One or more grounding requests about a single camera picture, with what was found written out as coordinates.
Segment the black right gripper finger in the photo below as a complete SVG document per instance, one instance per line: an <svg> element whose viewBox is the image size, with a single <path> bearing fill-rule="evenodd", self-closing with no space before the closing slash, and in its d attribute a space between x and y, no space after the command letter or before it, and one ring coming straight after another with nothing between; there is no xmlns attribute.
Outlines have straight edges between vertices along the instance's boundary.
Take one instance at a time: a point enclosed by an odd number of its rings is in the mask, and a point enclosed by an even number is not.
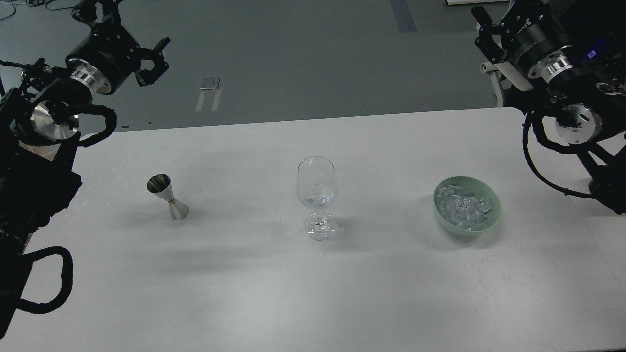
<svg viewBox="0 0 626 352"><path fill-rule="evenodd" d="M512 58L510 51L505 47L500 47L494 40L494 36L500 36L502 39L508 38L511 33L511 27L508 23L501 22L494 24L491 16L487 13L483 6L472 7L471 13L478 24L478 37L474 44L479 48L481 53L490 63L509 62Z"/></svg>

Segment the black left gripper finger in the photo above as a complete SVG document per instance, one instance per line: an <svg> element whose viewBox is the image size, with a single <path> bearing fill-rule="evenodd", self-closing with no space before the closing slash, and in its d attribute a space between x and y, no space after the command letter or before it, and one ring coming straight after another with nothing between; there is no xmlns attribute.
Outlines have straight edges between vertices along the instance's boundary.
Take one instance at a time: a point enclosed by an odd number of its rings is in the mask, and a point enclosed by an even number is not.
<svg viewBox="0 0 626 352"><path fill-rule="evenodd" d="M122 0L81 0L72 8L71 17L77 22L87 25L90 29L95 29L101 24L121 27L121 16L119 15L121 3ZM97 22L98 6L101 7L101 22Z"/></svg>
<svg viewBox="0 0 626 352"><path fill-rule="evenodd" d="M169 69L163 50L170 43L170 37L162 38L152 49L141 47L134 37L129 38L131 42L128 49L129 65L139 87L154 84ZM142 68L142 62L151 62L153 66L150 69Z"/></svg>

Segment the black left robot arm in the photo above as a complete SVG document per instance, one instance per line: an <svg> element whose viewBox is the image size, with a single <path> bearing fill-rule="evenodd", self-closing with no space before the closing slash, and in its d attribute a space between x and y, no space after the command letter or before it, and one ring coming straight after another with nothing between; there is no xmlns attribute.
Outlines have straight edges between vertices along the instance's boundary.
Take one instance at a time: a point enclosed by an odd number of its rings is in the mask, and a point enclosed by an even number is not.
<svg viewBox="0 0 626 352"><path fill-rule="evenodd" d="M18 87L1 91L1 336L17 310L48 314L72 291L74 263L61 246L28 253L34 232L67 209L81 187L72 170L77 150L102 142L117 127L114 109L92 102L95 94L114 94L134 74L141 87L154 84L168 69L163 50L141 47L122 25L118 0L81 0L72 18L90 33L65 58L65 66L1 63L22 70ZM36 261L60 256L60 292L49 302L22 298Z"/></svg>

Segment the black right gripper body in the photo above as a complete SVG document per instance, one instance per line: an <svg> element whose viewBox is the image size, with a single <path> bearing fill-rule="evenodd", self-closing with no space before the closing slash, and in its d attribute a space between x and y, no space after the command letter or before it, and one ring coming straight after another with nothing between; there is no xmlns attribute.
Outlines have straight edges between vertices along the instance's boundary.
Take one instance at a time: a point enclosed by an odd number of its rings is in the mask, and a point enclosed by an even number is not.
<svg viewBox="0 0 626 352"><path fill-rule="evenodd" d="M513 0L503 16L503 49L527 80L553 80L573 69L572 41L543 0Z"/></svg>

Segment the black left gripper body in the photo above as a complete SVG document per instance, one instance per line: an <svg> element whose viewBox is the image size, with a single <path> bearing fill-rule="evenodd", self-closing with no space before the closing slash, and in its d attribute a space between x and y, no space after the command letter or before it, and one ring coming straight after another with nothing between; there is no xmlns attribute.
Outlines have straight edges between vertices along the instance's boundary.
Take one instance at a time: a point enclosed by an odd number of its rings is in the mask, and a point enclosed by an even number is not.
<svg viewBox="0 0 626 352"><path fill-rule="evenodd" d="M123 26L97 24L65 58L69 69L85 66L96 69L104 82L96 91L114 94L130 74L141 69L139 43Z"/></svg>

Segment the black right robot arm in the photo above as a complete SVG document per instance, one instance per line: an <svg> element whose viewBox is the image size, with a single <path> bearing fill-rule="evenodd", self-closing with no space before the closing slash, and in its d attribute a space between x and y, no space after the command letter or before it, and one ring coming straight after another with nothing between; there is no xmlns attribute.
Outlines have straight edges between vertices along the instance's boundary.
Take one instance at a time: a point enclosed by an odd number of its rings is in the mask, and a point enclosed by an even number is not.
<svg viewBox="0 0 626 352"><path fill-rule="evenodd" d="M525 116L526 163L546 185L593 199L623 214L625 149L611 154L601 142L624 134L625 2L623 0L511 0L495 22L482 6L475 45L485 56L481 71L499 106ZM588 193L550 182L535 167L529 133L546 149L574 154L590 182Z"/></svg>

